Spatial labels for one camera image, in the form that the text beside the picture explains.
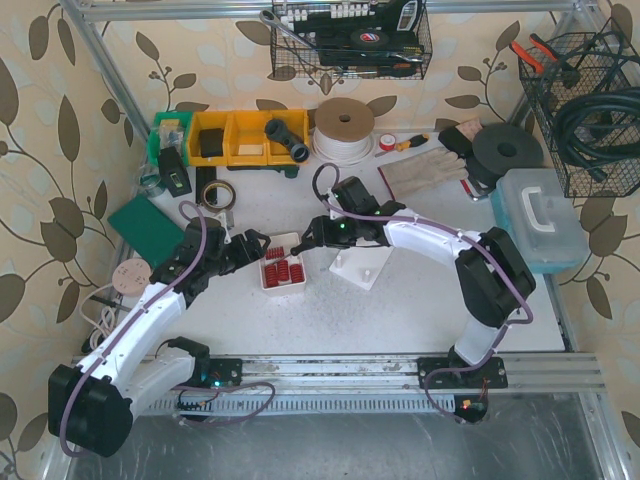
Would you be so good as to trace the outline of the white spring tray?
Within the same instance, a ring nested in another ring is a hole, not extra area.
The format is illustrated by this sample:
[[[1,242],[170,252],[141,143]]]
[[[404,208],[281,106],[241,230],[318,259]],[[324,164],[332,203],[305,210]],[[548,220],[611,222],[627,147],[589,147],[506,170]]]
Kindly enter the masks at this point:
[[[292,249],[298,246],[296,232],[270,237],[265,256],[259,261],[261,287],[270,297],[282,297],[303,293],[306,288],[306,269],[301,255]]]

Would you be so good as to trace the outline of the black orange screwdriver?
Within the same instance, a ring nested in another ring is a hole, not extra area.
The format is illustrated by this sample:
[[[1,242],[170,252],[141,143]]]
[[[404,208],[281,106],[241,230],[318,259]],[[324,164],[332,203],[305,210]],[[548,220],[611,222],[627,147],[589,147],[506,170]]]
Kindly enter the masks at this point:
[[[284,256],[285,259],[290,257],[297,257],[301,253],[301,248],[299,246],[293,247],[289,250],[289,252]]]

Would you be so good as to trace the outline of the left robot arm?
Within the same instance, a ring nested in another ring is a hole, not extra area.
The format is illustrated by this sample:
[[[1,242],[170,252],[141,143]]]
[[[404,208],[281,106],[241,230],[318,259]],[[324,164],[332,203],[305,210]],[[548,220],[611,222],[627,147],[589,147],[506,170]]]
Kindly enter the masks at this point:
[[[142,362],[161,335],[204,292],[211,278],[263,259],[269,236],[248,229],[233,237],[216,220],[193,219],[183,241],[157,267],[138,303],[76,366],[58,366],[48,380],[48,429],[65,453],[76,445],[109,457],[129,436],[136,418],[176,387],[231,391],[216,379],[209,348],[185,337]]]

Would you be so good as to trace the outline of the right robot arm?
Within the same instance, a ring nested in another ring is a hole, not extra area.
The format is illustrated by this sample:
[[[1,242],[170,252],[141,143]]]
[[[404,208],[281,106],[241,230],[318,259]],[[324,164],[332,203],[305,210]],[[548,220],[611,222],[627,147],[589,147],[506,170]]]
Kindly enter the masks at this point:
[[[396,201],[381,204],[357,177],[338,181],[316,197],[328,212],[311,220],[292,255],[321,247],[346,250],[365,240],[420,254],[455,272],[469,319],[446,366],[429,371],[424,388],[446,377],[474,375],[496,353],[511,326],[532,322],[528,298],[536,282],[505,230],[460,230]]]

